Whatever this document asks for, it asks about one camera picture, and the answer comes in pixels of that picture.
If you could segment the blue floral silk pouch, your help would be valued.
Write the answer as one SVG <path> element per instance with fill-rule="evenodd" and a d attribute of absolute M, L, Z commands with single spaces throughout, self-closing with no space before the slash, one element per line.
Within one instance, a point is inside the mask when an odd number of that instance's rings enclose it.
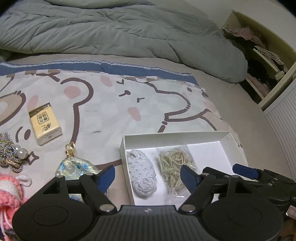
<path fill-rule="evenodd" d="M 55 176 L 64 176 L 66 180 L 78 180 L 85 174 L 98 174 L 100 171 L 89 161 L 75 156 L 75 143 L 65 146 L 66 158 L 61 161 Z"/>

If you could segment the pink crochet doll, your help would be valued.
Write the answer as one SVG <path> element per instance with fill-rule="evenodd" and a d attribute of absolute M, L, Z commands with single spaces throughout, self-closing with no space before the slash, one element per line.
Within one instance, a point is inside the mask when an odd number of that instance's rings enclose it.
<path fill-rule="evenodd" d="M 25 174 L 16 177 L 1 174 L 1 232 L 12 230 L 12 219 L 15 212 L 27 201 L 23 186 L 30 187 L 32 179 Z"/>

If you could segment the bag of beige rubber bands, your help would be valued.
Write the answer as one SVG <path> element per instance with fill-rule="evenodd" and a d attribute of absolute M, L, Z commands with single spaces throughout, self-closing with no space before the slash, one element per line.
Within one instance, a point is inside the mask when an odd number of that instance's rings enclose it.
<path fill-rule="evenodd" d="M 158 162 L 161 176 L 166 183 L 168 194 L 173 197 L 183 197 L 185 185 L 180 178 L 180 169 L 183 165 L 193 171 L 199 169 L 187 145 L 158 147 Z"/>

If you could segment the white shallow cardboard box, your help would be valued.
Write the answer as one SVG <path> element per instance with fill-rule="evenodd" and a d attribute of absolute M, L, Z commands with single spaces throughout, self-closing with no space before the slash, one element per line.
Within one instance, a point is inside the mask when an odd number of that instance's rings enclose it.
<path fill-rule="evenodd" d="M 180 207 L 190 195 L 180 178 L 183 165 L 232 175 L 234 164 L 248 164 L 229 131 L 125 135 L 119 151 L 130 202 L 140 206 Z"/>

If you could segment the white yarn ball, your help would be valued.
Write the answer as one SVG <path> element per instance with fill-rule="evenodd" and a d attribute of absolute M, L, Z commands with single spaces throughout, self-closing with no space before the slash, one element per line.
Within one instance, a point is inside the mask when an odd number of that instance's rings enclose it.
<path fill-rule="evenodd" d="M 141 198 L 151 196 L 157 190 L 157 178 L 151 160 L 141 150 L 126 153 L 130 181 L 134 192 Z"/>

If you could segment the white slatted wardrobe door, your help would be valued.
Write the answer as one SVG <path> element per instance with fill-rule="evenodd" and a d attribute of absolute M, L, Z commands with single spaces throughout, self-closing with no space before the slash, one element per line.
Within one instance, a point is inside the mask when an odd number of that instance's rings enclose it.
<path fill-rule="evenodd" d="M 295 80 L 263 113 L 280 144 L 291 176 L 295 179 Z"/>

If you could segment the cartoon bear printed cloth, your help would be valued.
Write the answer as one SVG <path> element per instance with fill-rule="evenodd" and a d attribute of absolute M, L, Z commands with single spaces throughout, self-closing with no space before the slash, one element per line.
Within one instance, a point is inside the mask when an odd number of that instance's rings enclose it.
<path fill-rule="evenodd" d="M 48 102 L 62 135 L 40 146 L 29 112 Z M 190 82 L 54 67 L 2 75 L 1 174 L 32 179 L 23 186 L 27 201 L 12 230 L 20 240 L 215 240 L 202 220 L 212 205 L 214 176 L 199 174 L 199 186 L 180 207 L 132 205 L 119 151 L 125 135 L 206 131 L 231 128 Z M 70 142 L 75 156 L 100 172 L 114 166 L 107 192 L 97 189 L 97 174 L 55 176 Z"/>

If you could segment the yellow tissue packet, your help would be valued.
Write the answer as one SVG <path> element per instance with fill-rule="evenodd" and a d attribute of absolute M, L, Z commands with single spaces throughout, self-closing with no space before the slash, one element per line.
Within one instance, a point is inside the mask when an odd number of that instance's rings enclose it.
<path fill-rule="evenodd" d="M 30 111 L 29 117 L 38 145 L 62 135 L 62 128 L 49 102 Z"/>

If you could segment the cream open wardrobe shelf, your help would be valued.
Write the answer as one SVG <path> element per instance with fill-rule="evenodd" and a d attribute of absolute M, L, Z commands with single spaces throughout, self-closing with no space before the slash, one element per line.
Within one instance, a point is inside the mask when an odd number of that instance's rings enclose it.
<path fill-rule="evenodd" d="M 248 63 L 243 89 L 266 110 L 295 79 L 295 49 L 251 17 L 232 11 L 222 31 Z"/>

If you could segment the pile of folded clothes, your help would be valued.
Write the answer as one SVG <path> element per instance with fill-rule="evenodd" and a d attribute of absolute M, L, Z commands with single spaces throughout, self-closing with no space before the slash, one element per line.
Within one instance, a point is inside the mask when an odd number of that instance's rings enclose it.
<path fill-rule="evenodd" d="M 270 51 L 263 37 L 259 37 L 250 27 L 223 27 L 225 37 L 239 48 L 247 60 L 247 84 L 255 87 L 260 98 L 265 98 L 288 72 L 288 68 L 278 54 Z"/>

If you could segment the grey quilted duvet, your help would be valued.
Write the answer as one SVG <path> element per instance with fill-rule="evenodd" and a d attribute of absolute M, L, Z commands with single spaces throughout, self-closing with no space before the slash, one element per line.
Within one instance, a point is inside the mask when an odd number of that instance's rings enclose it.
<path fill-rule="evenodd" d="M 1 1 L 1 61 L 12 53 L 163 58 L 238 83 L 243 53 L 202 12 L 150 1 Z"/>

